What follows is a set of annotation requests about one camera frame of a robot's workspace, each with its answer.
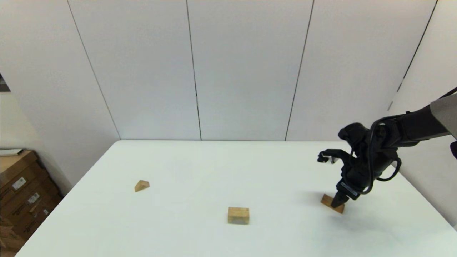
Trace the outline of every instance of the rectangular wooden block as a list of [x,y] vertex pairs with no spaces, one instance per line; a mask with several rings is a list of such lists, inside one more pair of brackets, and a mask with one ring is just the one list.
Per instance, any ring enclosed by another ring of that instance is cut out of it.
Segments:
[[229,207],[228,222],[231,224],[249,224],[249,208]]
[[331,196],[328,196],[326,194],[324,194],[324,196],[322,197],[322,200],[320,200],[321,203],[327,205],[330,209],[336,211],[336,212],[339,212],[341,214],[343,214],[343,211],[344,211],[344,204],[338,206],[337,208],[333,208],[331,206],[332,204],[332,201],[333,201],[333,197]]

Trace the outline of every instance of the stacked cardboard boxes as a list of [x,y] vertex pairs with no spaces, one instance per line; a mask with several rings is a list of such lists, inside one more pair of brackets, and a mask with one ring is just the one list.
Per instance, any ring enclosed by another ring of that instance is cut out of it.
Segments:
[[0,157],[0,246],[20,249],[61,197],[33,151]]

